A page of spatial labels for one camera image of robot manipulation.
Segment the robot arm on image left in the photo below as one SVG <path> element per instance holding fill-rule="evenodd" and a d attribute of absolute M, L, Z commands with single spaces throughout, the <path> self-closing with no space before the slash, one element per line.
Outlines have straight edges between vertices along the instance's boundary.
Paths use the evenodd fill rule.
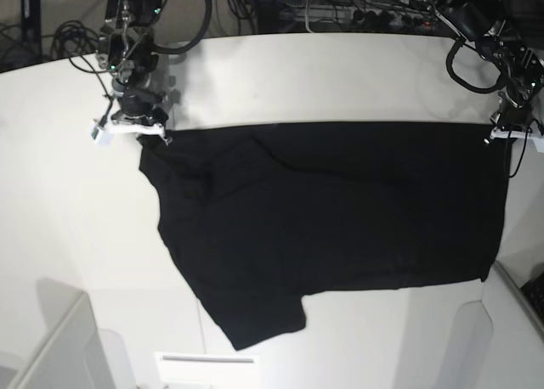
<path fill-rule="evenodd" d="M 166 47 L 156 43 L 154 26 L 168 0 L 107 0 L 105 21 L 94 32 L 80 21 L 67 21 L 54 33 L 50 54 L 68 59 L 78 70 L 98 79 L 111 78 L 102 87 L 105 113 L 92 121 L 89 134 L 95 144 L 107 145 L 116 135 L 156 136 L 165 144 L 169 113 L 168 94 L 160 86 L 158 68 L 163 55 L 182 55 L 206 35 L 213 0 L 204 0 L 204 15 L 195 36 L 186 44 Z"/>

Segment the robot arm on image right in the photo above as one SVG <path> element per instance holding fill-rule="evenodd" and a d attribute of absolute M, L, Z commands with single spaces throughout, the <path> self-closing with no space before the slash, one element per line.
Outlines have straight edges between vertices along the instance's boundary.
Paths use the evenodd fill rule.
<path fill-rule="evenodd" d="M 454 34 L 445 66 L 450 78 L 468 91 L 498 93 L 499 106 L 490 118 L 490 138 L 523 138 L 543 151 L 543 119 L 534 115 L 543 90 L 543 59 L 532 51 L 510 21 L 499 0 L 417 0 Z M 475 87 L 458 76 L 453 61 L 459 49 L 472 43 L 479 57 L 499 72 L 490 87 Z"/>

